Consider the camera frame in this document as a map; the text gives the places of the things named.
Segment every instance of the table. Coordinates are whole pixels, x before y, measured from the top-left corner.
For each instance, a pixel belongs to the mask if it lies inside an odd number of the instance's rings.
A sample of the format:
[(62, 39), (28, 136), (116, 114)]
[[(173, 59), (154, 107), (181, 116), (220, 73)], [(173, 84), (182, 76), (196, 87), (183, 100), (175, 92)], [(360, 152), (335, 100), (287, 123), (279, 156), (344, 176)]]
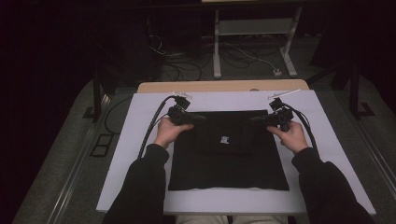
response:
[[(332, 126), (318, 101), (318, 97), (314, 91), (310, 91), (307, 88), (306, 83), (304, 85), (302, 80), (142, 84), (131, 102), (128, 116), (120, 135), (120, 141), (117, 145), (97, 206), (98, 211), (105, 212), (108, 210), (120, 191), (129, 165), (137, 158), (143, 136), (160, 102), (166, 96), (172, 94), (172, 91), (187, 91), (188, 89), (191, 90), (188, 91), (188, 94), (192, 95), (189, 111), (233, 111), (249, 109), (268, 109), (272, 111), (268, 105), (271, 102), (268, 100), (268, 96), (284, 91), (300, 89), (300, 91), (293, 94), (283, 96), (282, 101), (305, 113), (311, 123), (313, 134), (316, 137), (320, 157), (325, 161), (332, 161), (339, 167), (355, 192), (358, 202), (370, 214), (375, 213), (367, 194), (335, 136)], [(153, 130), (148, 143), (154, 140), (155, 135), (156, 130)], [(279, 214), (292, 216), (306, 213), (304, 199), (298, 185), (298, 173), (291, 165), (293, 155), (280, 145), (277, 138), (276, 146), (290, 185), (289, 191), (222, 188), (166, 191), (164, 213), (223, 215)], [(168, 151), (170, 153), (170, 159), (164, 167), (167, 173), (167, 183), (169, 183), (172, 166), (173, 144), (169, 146)]]

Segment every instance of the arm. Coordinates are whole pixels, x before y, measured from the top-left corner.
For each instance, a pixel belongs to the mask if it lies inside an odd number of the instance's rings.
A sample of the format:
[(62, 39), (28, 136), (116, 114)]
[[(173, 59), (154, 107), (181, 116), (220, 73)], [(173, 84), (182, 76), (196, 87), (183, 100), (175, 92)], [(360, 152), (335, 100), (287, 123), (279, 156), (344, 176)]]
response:
[(292, 121), (286, 133), (276, 127), (267, 129), (295, 154), (292, 163), (300, 173), (300, 189), (312, 224), (374, 223), (356, 201), (341, 171), (331, 162), (323, 162), (314, 149), (308, 147), (301, 124)]
[(177, 136), (192, 125), (173, 125), (162, 119), (154, 144), (147, 146), (143, 158), (129, 167), (119, 195), (111, 205), (103, 223), (162, 223), (165, 198), (164, 164), (169, 158), (165, 150)]

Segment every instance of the black jacket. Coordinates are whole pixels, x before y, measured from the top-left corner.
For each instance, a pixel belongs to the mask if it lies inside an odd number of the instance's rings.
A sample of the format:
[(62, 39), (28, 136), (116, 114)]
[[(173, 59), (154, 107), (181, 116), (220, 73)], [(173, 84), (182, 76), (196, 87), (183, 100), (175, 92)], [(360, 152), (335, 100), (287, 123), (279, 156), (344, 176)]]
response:
[[(149, 145), (145, 157), (131, 164), (103, 223), (162, 223), (166, 187), (163, 166), (168, 158), (162, 147)], [(374, 223), (334, 164), (321, 161), (310, 147), (299, 152), (292, 163), (300, 172), (300, 188), (311, 224)]]

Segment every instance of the metal stand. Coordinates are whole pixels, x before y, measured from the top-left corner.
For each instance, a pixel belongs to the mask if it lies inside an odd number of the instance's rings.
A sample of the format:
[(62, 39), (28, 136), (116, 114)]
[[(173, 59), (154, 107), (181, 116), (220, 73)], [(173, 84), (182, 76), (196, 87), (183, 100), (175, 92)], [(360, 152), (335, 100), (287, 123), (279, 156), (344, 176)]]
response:
[(219, 59), (219, 36), (220, 35), (264, 35), (264, 34), (288, 34), (288, 39), (284, 47), (280, 48), (280, 54), (288, 69), (290, 77), (297, 77), (289, 50), (291, 40), (300, 19), (303, 8), (298, 7), (293, 18), (266, 19), (266, 20), (241, 20), (241, 21), (220, 21), (219, 11), (216, 10), (215, 18), (215, 50), (213, 53), (214, 78), (221, 79), (220, 59)]
[(349, 109), (356, 119), (361, 119), (361, 116), (374, 116), (375, 113), (366, 103), (361, 103), (364, 111), (359, 111), (359, 76), (360, 74), (356, 71), (356, 65), (351, 60), (343, 60), (330, 68), (312, 76), (306, 80), (306, 84), (312, 85), (317, 80), (326, 77), (331, 72), (337, 72), (337, 75), (333, 80), (332, 86), (338, 90), (345, 87), (347, 81), (350, 79), (350, 93), (349, 93)]
[(92, 122), (96, 122), (100, 114), (102, 113), (102, 100), (101, 100), (101, 92), (100, 92), (100, 82), (97, 70), (93, 73), (92, 77), (92, 85), (93, 85), (93, 113), (92, 107), (88, 107), (83, 116), (84, 119), (93, 119)]
[(289, 30), (288, 39), (286, 41), (286, 45), (280, 48), (280, 54), (282, 55), (283, 62), (285, 63), (286, 68), (288, 69), (290, 77), (297, 77), (296, 69), (294, 68), (293, 62), (291, 61), (291, 58), (289, 56), (289, 50), (291, 47), (291, 40), (294, 38), (294, 34), (296, 32), (302, 10), (303, 10), (302, 7), (298, 7), (297, 10), (295, 11), (293, 22), (290, 25), (290, 30)]

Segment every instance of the hand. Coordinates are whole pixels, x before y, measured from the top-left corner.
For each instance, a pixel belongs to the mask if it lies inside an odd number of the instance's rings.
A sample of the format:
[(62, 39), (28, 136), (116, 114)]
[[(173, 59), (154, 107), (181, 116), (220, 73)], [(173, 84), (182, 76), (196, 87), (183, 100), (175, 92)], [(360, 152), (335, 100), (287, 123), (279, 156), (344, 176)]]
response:
[(280, 138), (282, 145), (291, 150), (294, 154), (297, 154), (299, 151), (308, 147), (303, 126), (301, 123), (291, 121), (289, 123), (289, 127), (290, 129), (286, 133), (280, 131), (277, 127), (272, 126), (268, 126), (267, 130), (268, 132), (277, 135)]
[(163, 148), (168, 148), (171, 142), (177, 139), (177, 136), (187, 130), (192, 129), (192, 124), (183, 124), (176, 126), (168, 118), (161, 119), (158, 124), (157, 137), (154, 140), (154, 144), (157, 144)]

